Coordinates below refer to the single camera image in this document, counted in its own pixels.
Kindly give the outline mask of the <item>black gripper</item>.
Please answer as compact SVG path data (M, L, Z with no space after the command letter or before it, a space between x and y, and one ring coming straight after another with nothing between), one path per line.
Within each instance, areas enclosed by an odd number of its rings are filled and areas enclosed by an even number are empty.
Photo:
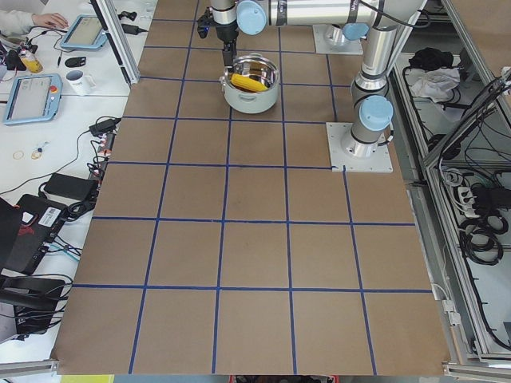
M236 1L211 0L210 7L217 37L224 43L222 49L224 66L232 67L234 61L234 41L238 36Z

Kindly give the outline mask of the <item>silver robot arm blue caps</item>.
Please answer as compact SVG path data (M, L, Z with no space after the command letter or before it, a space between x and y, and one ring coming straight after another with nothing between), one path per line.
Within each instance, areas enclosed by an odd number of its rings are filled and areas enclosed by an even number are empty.
M380 136L394 113L385 98L386 73L399 26L413 28L411 18L423 9L420 1L212 1L197 22L206 38L216 30L223 42L224 64L231 68L239 33L256 35L267 26L365 26L366 48L361 69L351 86L356 119L340 140L343 151L368 158L381 146Z

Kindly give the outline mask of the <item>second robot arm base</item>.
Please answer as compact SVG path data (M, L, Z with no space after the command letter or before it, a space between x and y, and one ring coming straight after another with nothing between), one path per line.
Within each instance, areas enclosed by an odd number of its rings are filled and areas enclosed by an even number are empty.
M366 38L369 29L363 23L314 25L315 52L360 56L363 53L361 40Z

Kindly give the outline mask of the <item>person hand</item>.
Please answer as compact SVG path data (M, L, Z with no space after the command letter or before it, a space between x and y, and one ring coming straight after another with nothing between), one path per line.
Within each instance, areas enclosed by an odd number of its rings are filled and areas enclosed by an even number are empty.
M35 26L42 26L60 30L69 27L68 21L59 13L32 14L31 18Z

